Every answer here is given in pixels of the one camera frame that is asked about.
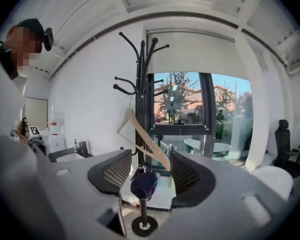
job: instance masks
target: white chair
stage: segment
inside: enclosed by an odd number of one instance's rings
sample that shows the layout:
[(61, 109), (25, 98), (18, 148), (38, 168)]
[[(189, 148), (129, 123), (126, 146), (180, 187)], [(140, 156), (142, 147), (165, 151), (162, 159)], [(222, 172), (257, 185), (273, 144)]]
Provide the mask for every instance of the white chair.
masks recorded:
[(288, 200), (294, 180), (287, 171), (275, 166), (263, 166), (251, 171), (251, 174), (256, 176), (284, 200)]

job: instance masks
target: black cap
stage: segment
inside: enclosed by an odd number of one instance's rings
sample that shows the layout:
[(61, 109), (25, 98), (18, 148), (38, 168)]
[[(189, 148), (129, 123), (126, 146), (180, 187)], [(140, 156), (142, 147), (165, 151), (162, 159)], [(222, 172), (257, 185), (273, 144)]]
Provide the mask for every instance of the black cap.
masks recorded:
[(45, 31), (44, 28), (42, 27), (41, 23), (37, 18), (28, 18), (23, 21), (21, 21), (17, 27), (24, 27), (28, 28), (29, 31), (36, 36), (36, 38), (40, 41), (43, 42), (44, 40), (44, 35)]

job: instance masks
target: tree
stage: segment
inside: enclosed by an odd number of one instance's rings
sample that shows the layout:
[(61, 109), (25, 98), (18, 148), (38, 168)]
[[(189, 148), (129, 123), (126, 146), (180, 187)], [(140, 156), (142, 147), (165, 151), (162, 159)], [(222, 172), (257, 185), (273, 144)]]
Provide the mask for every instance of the tree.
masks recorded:
[(251, 92), (245, 91), (243, 93), (240, 93), (237, 103), (240, 105), (241, 109), (244, 110), (246, 118), (253, 118), (254, 112)]
[(187, 73), (170, 72), (165, 83), (160, 84), (160, 90), (168, 89), (168, 92), (162, 95), (157, 112), (168, 114), (169, 122), (171, 116), (174, 121), (177, 113), (181, 114), (190, 104), (199, 102), (189, 99), (189, 96), (194, 93), (193, 89), (198, 85), (198, 80), (190, 83)]
[(217, 87), (214, 91), (214, 97), (217, 110), (222, 110), (225, 117), (229, 117), (236, 104), (237, 83), (235, 83), (235, 92), (224, 82), (224, 87)]

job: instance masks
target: bottle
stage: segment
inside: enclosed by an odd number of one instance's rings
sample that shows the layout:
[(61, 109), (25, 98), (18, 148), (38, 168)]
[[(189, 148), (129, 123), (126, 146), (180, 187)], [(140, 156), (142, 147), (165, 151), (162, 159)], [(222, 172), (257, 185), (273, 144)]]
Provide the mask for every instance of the bottle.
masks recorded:
[(77, 139), (74, 139), (74, 150), (76, 150), (77, 148), (78, 148)]

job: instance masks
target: ceiling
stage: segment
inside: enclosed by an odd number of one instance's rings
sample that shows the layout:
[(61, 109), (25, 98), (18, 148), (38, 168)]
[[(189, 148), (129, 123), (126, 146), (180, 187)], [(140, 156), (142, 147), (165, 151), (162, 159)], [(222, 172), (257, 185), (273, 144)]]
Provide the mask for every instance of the ceiling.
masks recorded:
[(134, 17), (158, 12), (195, 12), (221, 18), (246, 30), (300, 69), (300, 27), (279, 0), (20, 0), (0, 30), (35, 17), (51, 27), (55, 44), (41, 54), (36, 70), (50, 77), (70, 50), (96, 33)]

